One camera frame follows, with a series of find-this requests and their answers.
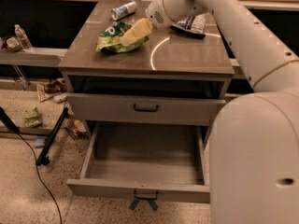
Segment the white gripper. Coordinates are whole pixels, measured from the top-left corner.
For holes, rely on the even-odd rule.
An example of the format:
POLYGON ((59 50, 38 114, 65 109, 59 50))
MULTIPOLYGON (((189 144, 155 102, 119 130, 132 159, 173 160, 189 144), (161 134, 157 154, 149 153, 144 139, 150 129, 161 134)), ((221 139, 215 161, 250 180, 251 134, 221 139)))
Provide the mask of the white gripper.
POLYGON ((121 37, 121 44, 127 47, 150 35, 153 27, 165 29, 186 17, 204 13, 206 13, 206 9, 195 0, 154 0, 145 11, 146 18, 140 19, 133 24, 121 37))

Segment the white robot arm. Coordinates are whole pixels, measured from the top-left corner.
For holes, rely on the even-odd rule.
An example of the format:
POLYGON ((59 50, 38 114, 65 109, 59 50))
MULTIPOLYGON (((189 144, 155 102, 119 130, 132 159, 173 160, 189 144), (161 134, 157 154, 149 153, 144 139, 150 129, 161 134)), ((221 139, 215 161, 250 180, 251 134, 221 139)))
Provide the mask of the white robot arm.
POLYGON ((299 224, 299 60, 238 0, 153 0, 156 28, 210 12, 253 89, 209 138, 212 224, 299 224))

